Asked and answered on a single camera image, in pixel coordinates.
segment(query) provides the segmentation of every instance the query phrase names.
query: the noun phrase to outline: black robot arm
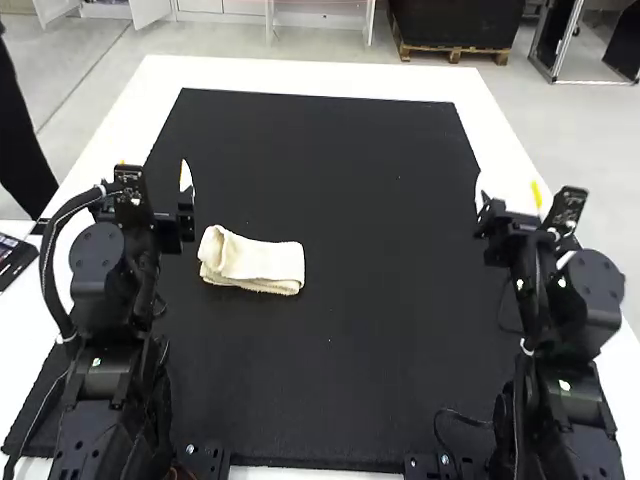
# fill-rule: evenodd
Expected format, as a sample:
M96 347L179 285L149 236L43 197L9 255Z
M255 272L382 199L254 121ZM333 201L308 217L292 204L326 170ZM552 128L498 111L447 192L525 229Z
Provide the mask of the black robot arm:
M177 208L158 213L141 167L118 165L114 178L68 201L45 230L41 286L70 366L7 463L5 479L60 393L64 410L50 479L158 480L170 471L169 344L153 338L151 326L166 308L156 292L161 254L179 254L183 242L194 240L195 192L181 185ZM74 307L68 314L53 256L60 230L85 207L96 223L69 253Z
M587 192L564 187L545 222L487 202L476 236L508 268L524 338L496 400L492 480L623 479L616 425L593 359L618 331L624 276L573 231Z

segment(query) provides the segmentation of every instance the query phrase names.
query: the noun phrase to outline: towel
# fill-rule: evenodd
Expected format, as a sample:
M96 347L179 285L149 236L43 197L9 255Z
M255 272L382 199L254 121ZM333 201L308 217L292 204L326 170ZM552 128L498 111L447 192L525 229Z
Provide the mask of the towel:
M298 242L269 243L208 227L198 250L200 276L213 285L296 295L304 286L304 250Z

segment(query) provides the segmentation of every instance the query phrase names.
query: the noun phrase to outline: floor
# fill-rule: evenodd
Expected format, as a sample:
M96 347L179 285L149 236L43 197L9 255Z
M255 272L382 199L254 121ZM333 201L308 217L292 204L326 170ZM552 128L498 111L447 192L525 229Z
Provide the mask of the floor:
M11 51L41 145L62 180L147 54L399 63L383 14L374 44L358 32L282 28L272 47L264 27L160 22L135 31L126 20L65 18L43 32L35 17L3 15ZM533 26L523 25L507 67L463 57L477 67L552 190L583 186L591 199L581 241L606 252L627 275L626 317L640 335L640 255L636 177L640 87L549 86L527 60ZM588 29L572 43L563 79L608 79ZM440 56L413 63L443 65ZM46 74L47 84L43 87ZM0 218L26 218L0 189Z

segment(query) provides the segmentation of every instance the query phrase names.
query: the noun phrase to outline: black mat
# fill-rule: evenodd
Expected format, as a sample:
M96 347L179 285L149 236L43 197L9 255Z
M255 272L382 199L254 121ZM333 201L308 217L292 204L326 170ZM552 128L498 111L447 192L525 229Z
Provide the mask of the black mat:
M496 327L505 272L471 237L478 166L452 104L185 90L146 164L158 205L181 158L198 239L219 223L300 241L306 286L285 298L207 285L197 244L163 259L177 444L218 438L240 464L399 471L435 447L439 407L491 417L517 339ZM54 352L5 449L64 368ZM491 451L491 433L443 424L460 455ZM56 427L31 454L51 454Z

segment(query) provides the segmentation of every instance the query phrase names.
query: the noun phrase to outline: person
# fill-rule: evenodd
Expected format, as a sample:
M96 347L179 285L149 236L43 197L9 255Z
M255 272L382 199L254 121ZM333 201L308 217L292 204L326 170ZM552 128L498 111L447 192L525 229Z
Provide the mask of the person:
M58 189L40 149L0 20L0 184L34 220Z

